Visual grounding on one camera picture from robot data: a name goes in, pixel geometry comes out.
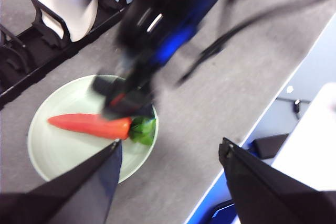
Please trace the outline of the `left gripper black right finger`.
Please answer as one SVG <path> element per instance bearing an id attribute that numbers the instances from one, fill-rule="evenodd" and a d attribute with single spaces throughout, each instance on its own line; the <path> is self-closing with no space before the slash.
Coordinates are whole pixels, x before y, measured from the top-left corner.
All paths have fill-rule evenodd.
<path id="1" fill-rule="evenodd" d="M 218 154 L 241 223 L 335 223 L 334 191 L 317 191 L 227 138 Z"/>

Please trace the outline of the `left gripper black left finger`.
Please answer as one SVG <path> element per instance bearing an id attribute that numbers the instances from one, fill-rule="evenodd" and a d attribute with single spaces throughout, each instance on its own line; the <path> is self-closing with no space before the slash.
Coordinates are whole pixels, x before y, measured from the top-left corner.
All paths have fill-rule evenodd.
<path id="1" fill-rule="evenodd" d="M 113 142 L 27 193 L 2 193 L 1 223 L 105 223 L 121 163 L 122 144 Z"/>

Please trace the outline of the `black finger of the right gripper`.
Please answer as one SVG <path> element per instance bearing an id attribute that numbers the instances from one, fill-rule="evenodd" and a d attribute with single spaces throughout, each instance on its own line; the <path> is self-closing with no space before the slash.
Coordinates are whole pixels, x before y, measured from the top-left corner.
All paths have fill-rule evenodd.
<path id="1" fill-rule="evenodd" d="M 100 95 L 125 95 L 124 80 L 119 77 L 95 76 L 91 84 L 91 88 Z"/>
<path id="2" fill-rule="evenodd" d="M 113 92 L 106 98 L 103 116 L 107 119 L 133 116 L 153 118 L 154 112 L 151 98 L 137 90 Z"/>

